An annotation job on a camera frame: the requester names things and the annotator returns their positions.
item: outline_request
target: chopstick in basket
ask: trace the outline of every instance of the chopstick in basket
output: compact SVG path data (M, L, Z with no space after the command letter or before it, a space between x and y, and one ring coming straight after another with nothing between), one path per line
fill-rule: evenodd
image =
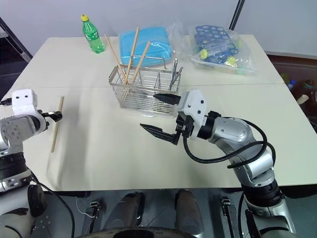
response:
M139 69L140 69L140 67L141 67L142 61L143 61L143 59L144 59L144 57L145 57L145 55L146 55L146 53L147 53L147 51L148 51L150 45L151 45L151 42L148 41L148 42L147 42L147 45L146 45L145 48L144 48L143 54L142 54L142 56L141 56L141 58L140 58L139 64L138 64L137 68L135 69L134 75L132 76L132 79L131 79L130 84L133 84L133 83L134 83L135 78L137 77L138 71L139 71Z
M122 68L121 68L120 62L119 62L117 56L115 55L115 52L114 52L114 50L113 50L113 48L112 48L112 45L111 45L111 43L110 43L110 40L108 39L108 36L106 36L106 34L105 34L105 38L106 38L106 40L107 40L107 42L108 42L108 45L109 45L109 47L110 47L110 49L111 49L111 51L112 51L112 54L113 54L113 57L114 57L115 62L117 63L118 69L120 70L120 73L121 73L122 77L125 79L125 78L126 78L126 75L125 75L124 71L123 71Z
M135 51L135 46L137 44L137 40L138 40L138 36L139 36L139 31L140 28L138 27L135 31L135 35L134 35L134 41L133 41L133 45L132 45L132 50L131 50L131 55L130 55L130 61L128 64L128 68L127 68L127 72L124 78L124 83L127 84L128 83L128 77L129 77L129 72L130 72L130 68L131 68L131 64L132 64L132 56L134 55L134 51Z
M60 98L60 101L59 101L59 107L58 107L58 110L61 112L61 110L63 109L63 104L64 104L64 96L62 96ZM54 130L54 137L53 137L53 144L52 144L52 148L51 148L51 153L54 152L54 149L55 149L55 144L56 144L56 139L57 139L57 134L58 134L58 129L59 129L59 123L60 121L56 122L56 125L55 125L55 130Z

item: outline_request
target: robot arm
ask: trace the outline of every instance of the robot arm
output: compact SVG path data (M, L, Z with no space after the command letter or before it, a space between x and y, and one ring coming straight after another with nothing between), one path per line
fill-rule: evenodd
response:
M275 158L266 150L270 144L262 130L246 120L224 118L216 112L211 111L206 116L207 105L199 90L185 92L181 97L171 94L156 94L154 97L168 104L178 104L176 134L165 133L161 128L151 125L141 126L155 137L175 145L182 135L185 151L199 163L217 163L229 159L231 165L228 167L234 169L249 208L246 216L249 232L253 235L251 237L274 237L276 234L279 234L277 237L294 237L294 224L272 168ZM249 124L261 132L264 141L256 142ZM208 140L226 156L199 159L191 154L187 145L188 137Z
M25 163L23 141L47 129L45 117L58 121L62 115L37 110L37 95L31 89L14 91L0 105L12 105L14 112L0 120L0 237L27 238L46 203L41 187L30 184L32 173Z

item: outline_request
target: plastic bag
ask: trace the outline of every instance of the plastic bag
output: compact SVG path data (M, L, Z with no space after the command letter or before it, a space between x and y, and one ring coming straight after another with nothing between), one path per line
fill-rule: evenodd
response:
M236 32L213 25L190 27L188 31L190 59L197 66L236 74L256 72L251 51Z
M119 34L120 57L123 64L128 64L135 36L135 30ZM178 21L165 21L142 28L135 48L134 55L141 56L145 45L151 41L146 57L163 58L165 63L172 62L173 58L185 48L182 24ZM140 57L133 58L133 65L137 66ZM144 58L142 66L162 65L163 60Z

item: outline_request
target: bottle label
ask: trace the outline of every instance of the bottle label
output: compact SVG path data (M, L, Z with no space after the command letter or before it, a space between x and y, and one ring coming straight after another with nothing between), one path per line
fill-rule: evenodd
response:
M99 34L98 31L94 32L94 33L90 33L90 34L85 34L86 39L89 41L93 41L99 38Z

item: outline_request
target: green plastic bottle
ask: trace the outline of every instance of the green plastic bottle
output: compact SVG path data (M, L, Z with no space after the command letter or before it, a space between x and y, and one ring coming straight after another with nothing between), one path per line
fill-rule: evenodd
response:
M87 15L82 14L83 32L93 52L99 54L105 50L103 43L100 40L97 28L89 21Z

